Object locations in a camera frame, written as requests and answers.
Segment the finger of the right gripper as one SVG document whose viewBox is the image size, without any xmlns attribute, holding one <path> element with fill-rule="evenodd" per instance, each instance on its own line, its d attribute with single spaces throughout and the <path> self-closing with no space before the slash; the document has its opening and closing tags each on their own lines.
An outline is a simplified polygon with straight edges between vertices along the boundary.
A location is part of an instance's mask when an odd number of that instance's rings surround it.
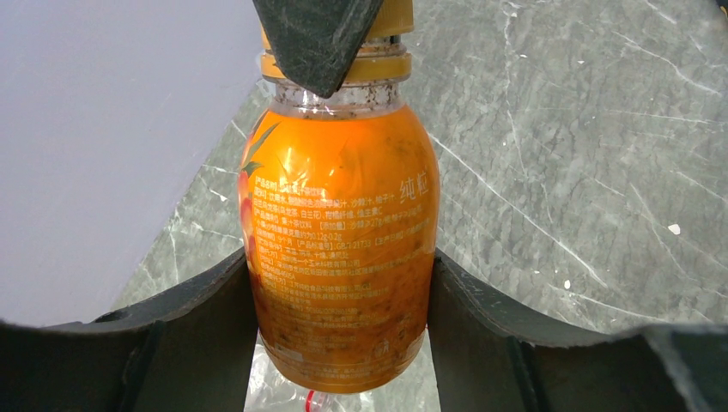
<svg viewBox="0 0 728 412">
<path fill-rule="evenodd" d="M 322 98 L 343 84 L 382 0 L 253 0 L 284 77 Z"/>
</svg>

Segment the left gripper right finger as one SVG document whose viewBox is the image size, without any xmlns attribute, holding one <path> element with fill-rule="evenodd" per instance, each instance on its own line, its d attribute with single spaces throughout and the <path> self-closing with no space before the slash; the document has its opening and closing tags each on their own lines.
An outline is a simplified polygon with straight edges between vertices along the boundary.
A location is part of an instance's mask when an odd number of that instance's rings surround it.
<svg viewBox="0 0 728 412">
<path fill-rule="evenodd" d="M 428 308 L 444 411 L 724 411 L 727 328 L 617 334 L 551 318 L 435 255 Z"/>
</svg>

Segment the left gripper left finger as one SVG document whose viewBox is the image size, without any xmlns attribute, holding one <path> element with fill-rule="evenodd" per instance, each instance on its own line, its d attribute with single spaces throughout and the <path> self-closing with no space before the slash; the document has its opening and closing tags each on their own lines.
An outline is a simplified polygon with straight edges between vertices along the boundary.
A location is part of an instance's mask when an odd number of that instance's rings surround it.
<svg viewBox="0 0 728 412">
<path fill-rule="evenodd" d="M 4 411 L 241 411 L 258 333 L 246 257 L 90 323 L 1 325 Z"/>
</svg>

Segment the orange bottle cap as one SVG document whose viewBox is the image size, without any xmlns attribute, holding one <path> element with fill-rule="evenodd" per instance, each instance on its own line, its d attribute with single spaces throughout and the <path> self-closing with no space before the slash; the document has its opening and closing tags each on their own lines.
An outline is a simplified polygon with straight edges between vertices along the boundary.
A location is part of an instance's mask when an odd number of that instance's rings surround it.
<svg viewBox="0 0 728 412">
<path fill-rule="evenodd" d="M 285 54 L 347 51 L 367 37 L 414 26 L 411 1 L 255 1 L 266 50 Z"/>
</svg>

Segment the orange juice bottle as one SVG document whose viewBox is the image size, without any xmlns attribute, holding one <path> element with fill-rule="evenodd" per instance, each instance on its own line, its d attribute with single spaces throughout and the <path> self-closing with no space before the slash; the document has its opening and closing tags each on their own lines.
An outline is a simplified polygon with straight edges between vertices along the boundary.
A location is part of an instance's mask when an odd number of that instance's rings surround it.
<svg viewBox="0 0 728 412">
<path fill-rule="evenodd" d="M 268 356 L 315 391 L 392 381 L 425 335 L 440 178 L 400 94 L 410 72 L 398 36 L 370 39 L 325 99 L 263 55 L 275 94 L 240 165 L 246 260 Z"/>
</svg>

